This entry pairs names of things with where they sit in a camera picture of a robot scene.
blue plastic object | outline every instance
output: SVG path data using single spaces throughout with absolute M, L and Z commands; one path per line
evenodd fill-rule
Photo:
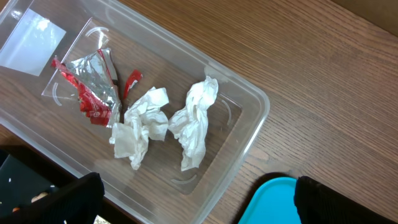
M 261 185 L 239 224 L 301 224 L 293 199 L 296 181 L 279 177 Z

white label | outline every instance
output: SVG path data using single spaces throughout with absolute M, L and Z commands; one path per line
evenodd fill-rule
M 0 50 L 0 65 L 39 76 L 65 33 L 28 9 Z

wooden table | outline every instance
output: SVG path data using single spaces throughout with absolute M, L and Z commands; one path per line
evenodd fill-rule
M 327 0 L 122 2 L 270 98 L 207 223 L 233 221 L 269 172 L 308 175 L 398 222 L 397 37 Z

clear plastic container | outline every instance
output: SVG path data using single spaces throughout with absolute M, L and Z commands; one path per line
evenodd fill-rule
M 175 35 L 117 1 L 10 0 L 0 14 L 1 124 L 77 177 L 99 172 L 106 197 L 145 223 L 201 223 L 232 181 L 269 111 L 266 94 Z M 216 78 L 206 156 L 180 171 L 182 147 L 170 132 L 150 141 L 139 170 L 115 159 L 111 129 L 90 124 L 77 92 L 50 67 L 109 47 L 120 87 L 144 78 L 123 110 L 149 88 L 166 87 L 168 118 L 191 85 Z

white paper towel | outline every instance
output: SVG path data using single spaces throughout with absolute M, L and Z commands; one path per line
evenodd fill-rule
M 205 81 L 192 85 L 185 107 L 169 120 L 169 130 L 183 147 L 181 171 L 199 167 L 205 156 L 207 109 L 216 101 L 217 93 L 217 80 L 206 76 Z
M 160 108 L 169 103 L 165 88 L 152 87 L 124 114 L 124 124 L 112 127 L 110 144 L 114 144 L 114 157 L 128 157 L 131 167 L 138 169 L 148 151 L 148 137 L 164 141 L 169 122 Z

